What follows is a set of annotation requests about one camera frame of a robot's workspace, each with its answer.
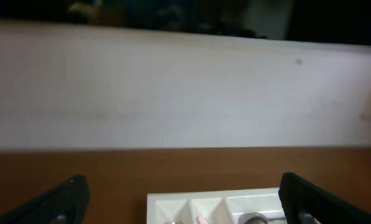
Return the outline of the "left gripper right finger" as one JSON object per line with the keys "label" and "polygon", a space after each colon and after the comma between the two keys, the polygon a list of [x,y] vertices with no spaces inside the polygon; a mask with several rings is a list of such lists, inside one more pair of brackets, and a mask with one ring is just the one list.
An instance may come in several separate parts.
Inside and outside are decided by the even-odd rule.
{"label": "left gripper right finger", "polygon": [[288,224],[371,224],[371,214],[292,172],[282,175],[278,194]]}

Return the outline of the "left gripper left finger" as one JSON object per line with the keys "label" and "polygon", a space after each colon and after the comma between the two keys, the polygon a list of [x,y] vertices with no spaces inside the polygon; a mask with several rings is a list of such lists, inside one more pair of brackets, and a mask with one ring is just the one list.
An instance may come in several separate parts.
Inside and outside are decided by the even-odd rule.
{"label": "left gripper left finger", "polygon": [[90,200],[88,181],[74,175],[54,188],[0,216],[0,224],[82,224]]}

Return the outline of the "large steel spoon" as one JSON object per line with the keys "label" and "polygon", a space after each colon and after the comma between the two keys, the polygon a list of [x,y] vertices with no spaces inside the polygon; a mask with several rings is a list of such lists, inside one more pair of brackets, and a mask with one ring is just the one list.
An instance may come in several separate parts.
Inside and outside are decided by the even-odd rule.
{"label": "large steel spoon", "polygon": [[286,217],[269,218],[259,212],[244,213],[238,218],[238,224],[268,224],[278,220],[286,221]]}

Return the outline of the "pink plastic knife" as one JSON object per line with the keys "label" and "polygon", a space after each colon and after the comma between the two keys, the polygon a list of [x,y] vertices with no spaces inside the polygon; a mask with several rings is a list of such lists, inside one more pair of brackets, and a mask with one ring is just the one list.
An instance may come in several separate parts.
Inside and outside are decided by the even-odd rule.
{"label": "pink plastic knife", "polygon": [[198,222],[198,224],[208,224],[207,220],[202,216],[196,217],[196,221]]}

